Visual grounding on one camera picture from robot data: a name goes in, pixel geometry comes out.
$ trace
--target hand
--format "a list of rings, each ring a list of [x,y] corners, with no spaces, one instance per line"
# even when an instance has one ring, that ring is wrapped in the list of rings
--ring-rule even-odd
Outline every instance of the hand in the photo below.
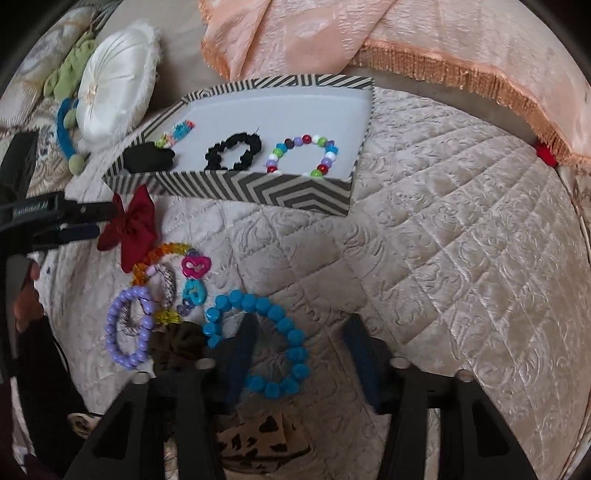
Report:
[[[29,278],[19,293],[14,303],[14,316],[17,319],[17,331],[20,333],[27,330],[29,324],[35,320],[41,320],[45,315],[43,305],[39,303],[39,292],[35,290],[33,282],[38,280],[40,269],[37,263],[31,263]]]

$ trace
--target black hair tie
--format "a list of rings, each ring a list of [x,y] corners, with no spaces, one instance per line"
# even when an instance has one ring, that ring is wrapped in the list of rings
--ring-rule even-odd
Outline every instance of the black hair tie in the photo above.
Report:
[[[205,170],[227,170],[226,167],[222,167],[222,156],[220,153],[227,148],[234,148],[239,143],[245,143],[249,146],[249,149],[241,155],[240,161],[234,164],[232,170],[248,170],[252,165],[255,155],[262,150],[262,144],[261,137],[257,134],[249,135],[246,132],[233,134],[226,141],[216,143],[210,147],[205,154],[205,160],[207,160]]]

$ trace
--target green pom-pom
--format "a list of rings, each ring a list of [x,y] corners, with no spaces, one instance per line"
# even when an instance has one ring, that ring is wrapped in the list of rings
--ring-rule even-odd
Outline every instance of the green pom-pom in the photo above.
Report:
[[[73,108],[64,117],[64,127],[68,130],[74,128],[76,126],[76,109]]]
[[[72,155],[68,160],[68,168],[72,175],[80,175],[84,171],[84,167],[86,167],[86,160],[78,153]]]

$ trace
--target round white pillow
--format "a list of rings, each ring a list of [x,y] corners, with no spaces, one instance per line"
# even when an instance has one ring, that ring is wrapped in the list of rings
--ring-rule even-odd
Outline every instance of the round white pillow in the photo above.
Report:
[[[99,44],[78,91],[76,121],[86,141],[113,144],[141,122],[154,91],[159,59],[156,30],[144,22]]]

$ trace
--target bow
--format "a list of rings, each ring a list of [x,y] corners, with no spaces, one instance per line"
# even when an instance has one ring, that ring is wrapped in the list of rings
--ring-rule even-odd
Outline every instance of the bow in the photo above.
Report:
[[[127,212],[117,194],[113,195],[113,205],[116,216],[101,233],[96,248],[105,252],[121,243],[121,269],[129,273],[134,264],[148,254],[157,239],[154,202],[146,186],[142,185],[136,190]]]

